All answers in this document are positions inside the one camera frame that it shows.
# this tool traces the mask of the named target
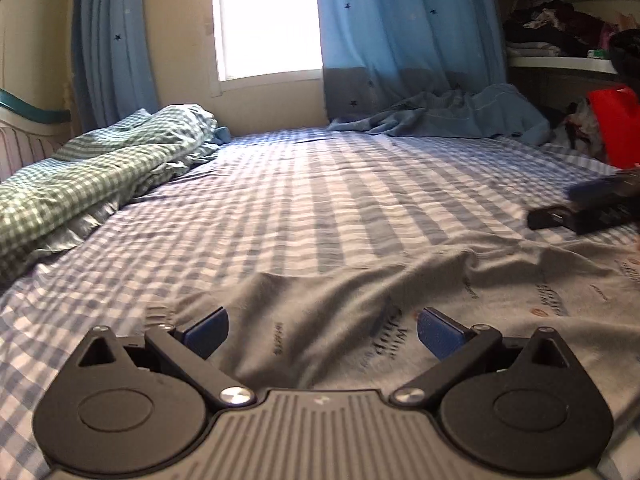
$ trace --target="bed headboard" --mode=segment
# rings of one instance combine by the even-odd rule
[[[68,110],[41,110],[0,89],[0,182],[50,156],[71,131]]]

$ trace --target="plaid bedsheet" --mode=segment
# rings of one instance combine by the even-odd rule
[[[235,140],[218,160],[135,199],[0,298],[0,478],[46,472],[31,416],[91,326],[140,332],[149,302],[256,271],[312,276],[411,256],[469,231],[567,240],[563,230],[530,232],[524,207],[561,200],[568,185],[610,171],[509,139],[297,130]],[[593,238],[632,244],[635,236],[621,228]],[[638,433],[630,439],[623,445],[640,443]]]

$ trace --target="green checkered blanket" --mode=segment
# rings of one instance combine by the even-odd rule
[[[134,197],[213,160],[217,124],[197,105],[139,110],[0,184],[0,290],[44,256],[81,244]]]

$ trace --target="teal headboard rail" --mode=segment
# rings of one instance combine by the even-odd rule
[[[61,124],[71,122],[71,112],[69,110],[42,110],[2,89],[0,89],[0,107],[6,108],[34,123]]]

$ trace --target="black device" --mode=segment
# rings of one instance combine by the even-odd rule
[[[49,480],[599,478],[612,416],[552,328],[504,338],[425,309],[442,362],[388,399],[257,396],[204,360],[227,331],[223,309],[188,333],[90,330],[34,413]]]
[[[568,201],[530,211],[532,230],[566,227],[586,235],[640,222],[640,169],[619,171],[567,190]]]

